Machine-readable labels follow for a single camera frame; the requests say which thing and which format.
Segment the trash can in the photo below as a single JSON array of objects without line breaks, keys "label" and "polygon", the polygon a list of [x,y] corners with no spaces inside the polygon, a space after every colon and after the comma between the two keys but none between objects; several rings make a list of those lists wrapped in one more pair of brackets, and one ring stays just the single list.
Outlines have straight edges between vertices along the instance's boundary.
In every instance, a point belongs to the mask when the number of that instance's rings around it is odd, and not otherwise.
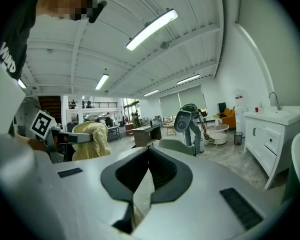
[{"label": "trash can", "polygon": [[243,137],[243,133],[241,131],[236,131],[234,133],[234,145],[239,146],[242,143],[242,137]]}]

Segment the staircase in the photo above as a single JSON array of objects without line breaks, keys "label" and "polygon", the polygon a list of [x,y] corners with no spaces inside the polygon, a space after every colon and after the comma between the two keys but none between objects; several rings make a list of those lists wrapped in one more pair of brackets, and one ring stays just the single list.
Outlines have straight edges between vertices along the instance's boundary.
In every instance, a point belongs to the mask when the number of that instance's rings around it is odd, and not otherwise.
[{"label": "staircase", "polygon": [[39,102],[43,111],[49,112],[57,123],[61,124],[61,99],[60,96],[39,96]]}]

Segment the cabinet drawer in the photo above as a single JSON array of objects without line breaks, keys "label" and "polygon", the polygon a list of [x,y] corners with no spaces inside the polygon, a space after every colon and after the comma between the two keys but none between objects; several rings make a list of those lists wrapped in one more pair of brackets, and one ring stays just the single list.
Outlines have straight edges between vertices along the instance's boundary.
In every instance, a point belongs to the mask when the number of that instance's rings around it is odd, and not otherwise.
[{"label": "cabinet drawer", "polygon": [[268,176],[270,176],[271,171],[275,165],[277,156],[271,150],[269,150],[266,146],[262,147],[260,156],[261,156],[260,163],[261,163],[263,169],[265,170],[266,174],[268,174]]},{"label": "cabinet drawer", "polygon": [[277,155],[279,153],[280,134],[265,128],[264,138],[264,145]]}]

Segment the faucet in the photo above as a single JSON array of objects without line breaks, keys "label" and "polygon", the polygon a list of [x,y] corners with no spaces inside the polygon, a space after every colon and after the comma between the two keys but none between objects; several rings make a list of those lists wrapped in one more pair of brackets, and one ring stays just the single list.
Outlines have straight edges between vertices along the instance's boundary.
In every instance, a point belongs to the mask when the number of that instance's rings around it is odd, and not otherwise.
[{"label": "faucet", "polygon": [[274,91],[270,92],[269,93],[269,99],[270,99],[271,94],[275,95],[275,101],[276,101],[276,108],[277,108],[277,110],[281,110],[280,100],[278,100],[277,94]]}]

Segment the sink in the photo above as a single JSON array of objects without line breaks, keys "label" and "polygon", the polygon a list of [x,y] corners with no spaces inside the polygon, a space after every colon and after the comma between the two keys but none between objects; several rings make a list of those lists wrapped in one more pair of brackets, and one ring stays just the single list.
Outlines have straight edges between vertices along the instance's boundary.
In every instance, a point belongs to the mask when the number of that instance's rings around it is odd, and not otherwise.
[{"label": "sink", "polygon": [[281,110],[278,110],[276,106],[268,106],[261,108],[259,112],[246,112],[244,115],[289,126],[300,120],[300,106],[282,106]]}]

